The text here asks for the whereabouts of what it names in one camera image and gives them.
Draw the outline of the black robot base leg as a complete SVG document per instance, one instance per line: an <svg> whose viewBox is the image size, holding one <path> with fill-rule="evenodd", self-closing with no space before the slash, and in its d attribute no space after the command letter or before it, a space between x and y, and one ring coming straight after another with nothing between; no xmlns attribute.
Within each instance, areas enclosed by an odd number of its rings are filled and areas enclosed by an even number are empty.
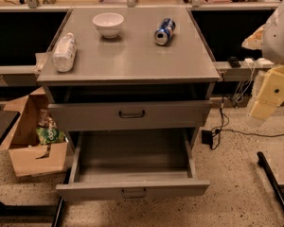
<svg viewBox="0 0 284 227"><path fill-rule="evenodd" d="M263 152L259 151L257 153L257 157L258 157L258 165L261 166L263 168L263 170L265 171L265 174L267 176L267 179L269 180L270 182L270 185L272 187L272 189L274 190L275 192L275 196L282 208L282 211L284 213L284 194L281 190L281 187L280 185L278 184L276 178L275 178L275 175L273 173L273 171L271 170L270 166L269 166L269 163L264 155Z"/></svg>

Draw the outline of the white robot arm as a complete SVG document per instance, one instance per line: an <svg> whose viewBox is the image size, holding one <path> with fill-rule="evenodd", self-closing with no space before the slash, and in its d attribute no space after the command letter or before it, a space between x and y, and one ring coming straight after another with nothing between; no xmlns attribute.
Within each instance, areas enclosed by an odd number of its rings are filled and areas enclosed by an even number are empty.
<svg viewBox="0 0 284 227"><path fill-rule="evenodd" d="M247 49L260 49L262 57L275 67L259 71L255 77L252 98L247 105L247 122L262 125L284 102L284 0L266 23L241 44Z"/></svg>

